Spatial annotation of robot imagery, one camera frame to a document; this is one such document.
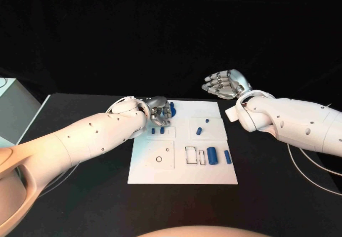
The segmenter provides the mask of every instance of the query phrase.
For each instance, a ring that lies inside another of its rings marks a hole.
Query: white board
[[[226,150],[230,151],[230,148],[219,103],[171,102],[175,104],[177,115],[171,118],[165,133],[162,134],[161,127],[149,122],[148,131],[135,139],[129,183],[237,184],[234,159],[232,157],[229,164],[226,157]],[[198,127],[203,127],[201,135],[197,135]],[[188,163],[185,147],[195,147],[188,151]],[[217,165],[210,165],[208,147],[217,149]]]

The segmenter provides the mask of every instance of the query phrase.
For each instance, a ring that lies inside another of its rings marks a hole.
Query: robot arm
[[[237,70],[230,71],[229,75],[233,74],[240,75]],[[213,85],[208,92],[216,90],[223,98],[223,89],[217,86],[216,80],[210,82]],[[249,132],[269,132],[281,141],[296,147],[342,157],[340,111],[312,102],[276,99],[268,92],[252,90],[243,76],[232,77],[229,80],[232,91],[239,98],[236,106],[227,110],[230,121],[239,120]]]
[[[169,125],[171,105],[165,97],[126,97],[109,108],[60,131],[0,149],[0,236],[24,219],[53,179],[73,166],[100,156],[146,130],[148,121]],[[19,167],[25,185],[15,168]]]

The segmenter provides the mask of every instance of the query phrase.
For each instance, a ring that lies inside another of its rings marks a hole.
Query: black table
[[[103,113],[122,97],[54,94],[22,142]],[[304,178],[285,143],[229,121],[226,109],[234,103],[219,101],[239,185],[128,184],[130,139],[81,163],[63,185],[38,199],[9,236],[133,237],[188,225],[229,226],[272,236],[341,236],[342,197]],[[292,152],[308,176],[334,189],[327,172],[298,148]]]

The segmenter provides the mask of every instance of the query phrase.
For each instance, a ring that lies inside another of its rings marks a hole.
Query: blue cylinder
[[[201,132],[203,132],[203,128],[200,127],[197,131],[197,135],[201,135]]]
[[[208,161],[210,164],[219,164],[219,155],[217,155],[217,149],[216,147],[208,147],[207,148],[207,152],[208,152]]]
[[[232,159],[230,159],[230,152],[226,150],[226,156],[227,156],[227,164],[232,164]]]

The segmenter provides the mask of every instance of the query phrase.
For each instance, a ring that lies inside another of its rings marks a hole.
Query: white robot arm
[[[60,131],[0,149],[0,236],[24,219],[53,179],[73,166],[100,156],[146,130],[148,121],[169,125],[172,108],[165,97],[126,97],[106,113],[96,114]],[[16,174],[19,167],[25,184]]]
[[[342,157],[342,113],[312,102],[276,99],[253,90],[237,70],[213,74],[203,88],[221,98],[239,98],[227,110],[230,121],[240,121],[249,132],[260,130],[283,142],[311,151]]]

